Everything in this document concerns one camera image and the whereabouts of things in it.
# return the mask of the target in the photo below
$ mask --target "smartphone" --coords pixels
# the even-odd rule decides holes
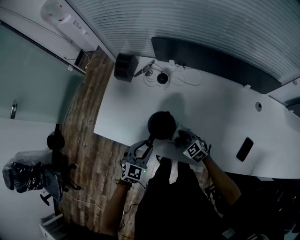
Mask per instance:
[[[253,146],[253,141],[250,138],[246,138],[242,147],[240,148],[238,154],[236,155],[237,159],[244,162],[245,158],[247,157],[248,153],[250,152]]]

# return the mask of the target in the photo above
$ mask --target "white desk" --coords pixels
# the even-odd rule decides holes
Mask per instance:
[[[137,70],[150,60],[140,58]],[[156,63],[162,67],[169,65]],[[195,70],[181,73],[187,82],[196,83],[200,76]],[[166,90],[148,87],[142,75],[128,83],[117,80],[112,73],[94,132],[130,146],[149,137],[147,122],[153,113],[169,111],[176,121],[212,144],[210,154],[224,171],[300,178],[300,119],[266,95],[246,90],[222,77],[201,73],[200,86],[171,84]],[[261,103],[261,112],[256,110],[256,102]],[[241,162],[236,154],[246,137],[254,145]],[[152,154],[189,161],[166,141],[156,140]]]

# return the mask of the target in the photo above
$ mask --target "wooden floor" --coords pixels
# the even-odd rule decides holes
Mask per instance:
[[[71,174],[80,191],[69,190],[69,194],[78,200],[94,203],[105,209],[107,202],[116,189],[115,180],[120,178],[120,160],[128,146],[114,142],[93,133],[98,111],[106,89],[114,63],[100,49],[90,57],[86,77],[77,92],[70,107],[67,119],[61,127],[66,145],[63,153],[68,156],[69,163],[75,163],[77,169]],[[155,156],[148,162],[145,182],[155,174],[159,163]],[[202,168],[193,168],[202,188],[207,185],[207,172]],[[173,163],[170,182],[177,178],[176,163]],[[125,212],[129,206],[139,203],[143,197],[144,188],[135,184],[129,191]],[[68,194],[63,195],[59,210],[70,224],[87,226],[95,232],[100,231],[103,211],[95,205],[75,200]],[[123,217],[125,226],[121,233],[130,238],[134,237],[134,217],[137,206]],[[119,239],[128,239],[119,235]]]

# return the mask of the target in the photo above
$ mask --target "person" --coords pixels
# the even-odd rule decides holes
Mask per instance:
[[[136,240],[284,238],[273,211],[266,211],[257,199],[242,196],[237,185],[210,155],[203,162],[216,190],[228,205],[224,218],[214,210],[188,164],[178,162],[177,180],[170,184],[172,162],[162,158],[135,215]],[[125,181],[118,183],[104,211],[100,239],[117,239],[130,187]]]

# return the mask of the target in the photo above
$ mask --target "black speaker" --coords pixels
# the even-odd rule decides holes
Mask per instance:
[[[130,83],[137,65],[138,61],[134,55],[119,53],[113,74],[116,79]]]

